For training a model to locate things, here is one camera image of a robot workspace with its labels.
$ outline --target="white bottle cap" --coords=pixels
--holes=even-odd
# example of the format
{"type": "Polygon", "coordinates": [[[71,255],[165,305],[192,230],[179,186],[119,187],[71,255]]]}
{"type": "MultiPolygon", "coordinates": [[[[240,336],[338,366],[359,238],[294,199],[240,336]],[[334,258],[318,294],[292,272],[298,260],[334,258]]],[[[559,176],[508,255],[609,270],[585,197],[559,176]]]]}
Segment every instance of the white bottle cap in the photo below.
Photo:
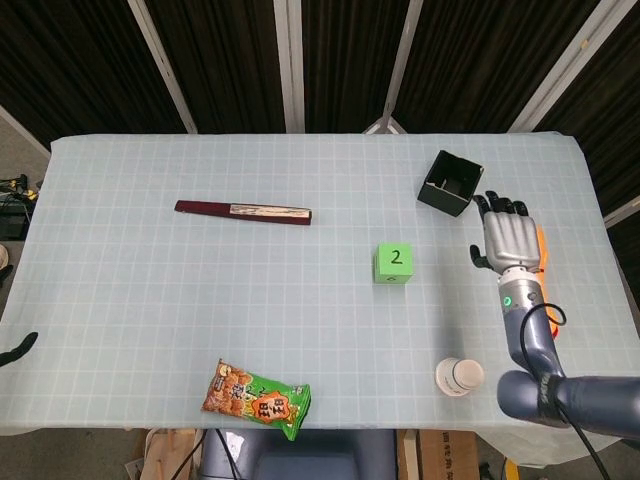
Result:
{"type": "Polygon", "coordinates": [[[475,360],[445,358],[436,367],[436,383],[450,397],[461,397],[484,382],[484,370],[475,360]]]}

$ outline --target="white grid tablecloth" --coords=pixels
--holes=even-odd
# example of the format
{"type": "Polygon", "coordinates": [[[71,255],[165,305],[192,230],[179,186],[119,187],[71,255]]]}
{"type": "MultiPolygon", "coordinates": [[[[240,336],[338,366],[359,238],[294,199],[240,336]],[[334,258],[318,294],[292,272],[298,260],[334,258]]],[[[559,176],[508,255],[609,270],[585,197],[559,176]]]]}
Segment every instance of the white grid tablecloth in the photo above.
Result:
{"type": "Polygon", "coordinates": [[[200,411],[222,357],[309,383],[305,427],[471,429],[520,462],[585,455],[574,433],[498,408],[497,381],[517,367],[496,276],[468,258],[479,216],[416,201],[440,149],[483,165],[477,191],[525,201],[544,227],[567,374],[637,375],[640,341],[571,137],[93,135],[53,144],[0,350],[40,337],[0,369],[0,426],[238,426],[200,411]],[[313,222],[180,214],[178,199],[308,207],[313,222]],[[373,284],[381,242],[412,245],[406,286],[373,284]],[[478,360],[484,386],[442,395],[447,356],[478,360]]]}

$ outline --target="green snack bag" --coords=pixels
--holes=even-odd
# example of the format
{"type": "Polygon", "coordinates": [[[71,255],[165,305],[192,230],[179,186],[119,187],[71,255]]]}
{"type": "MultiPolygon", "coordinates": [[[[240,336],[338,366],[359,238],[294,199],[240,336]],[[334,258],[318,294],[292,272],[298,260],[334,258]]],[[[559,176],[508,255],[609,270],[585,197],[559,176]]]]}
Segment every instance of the green snack bag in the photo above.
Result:
{"type": "Polygon", "coordinates": [[[309,385],[285,385],[220,359],[202,409],[278,427],[289,440],[295,440],[310,403],[309,385]]]}

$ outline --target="robotic hand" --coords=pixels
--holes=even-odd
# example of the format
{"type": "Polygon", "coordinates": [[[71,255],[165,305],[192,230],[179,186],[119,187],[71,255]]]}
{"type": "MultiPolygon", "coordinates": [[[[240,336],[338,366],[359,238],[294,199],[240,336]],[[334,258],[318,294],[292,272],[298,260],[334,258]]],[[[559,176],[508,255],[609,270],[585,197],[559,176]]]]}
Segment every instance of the robotic hand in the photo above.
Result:
{"type": "Polygon", "coordinates": [[[484,224],[486,256],[471,245],[471,261],[500,277],[511,358],[525,371],[498,382],[498,404],[513,418],[554,427],[568,424],[595,433],[640,439],[640,378],[566,378],[549,328],[541,286],[536,225],[524,203],[486,192],[473,199],[484,224]]]}

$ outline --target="yellow object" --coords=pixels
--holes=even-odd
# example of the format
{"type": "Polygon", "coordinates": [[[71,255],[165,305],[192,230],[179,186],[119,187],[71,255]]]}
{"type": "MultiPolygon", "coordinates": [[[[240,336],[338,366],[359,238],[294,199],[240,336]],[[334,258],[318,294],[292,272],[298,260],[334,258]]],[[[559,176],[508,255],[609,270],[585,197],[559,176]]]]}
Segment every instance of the yellow object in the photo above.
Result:
{"type": "MultiPolygon", "coordinates": [[[[540,245],[540,266],[538,267],[538,273],[536,276],[538,277],[538,282],[540,282],[540,287],[542,289],[542,296],[545,298],[545,302],[547,301],[547,290],[544,286],[544,272],[547,268],[547,259],[549,257],[549,252],[547,251],[547,242],[544,238],[544,231],[540,225],[536,226],[536,232],[538,234],[538,245],[540,245]]],[[[554,321],[558,321],[558,317],[556,317],[556,312],[552,308],[547,307],[547,316],[554,321]]],[[[549,327],[551,328],[551,335],[553,338],[556,338],[558,335],[558,325],[553,322],[549,322],[549,327]]]]}
{"type": "Polygon", "coordinates": [[[505,480],[520,480],[518,466],[508,458],[507,463],[504,466],[504,478],[505,480]]]}

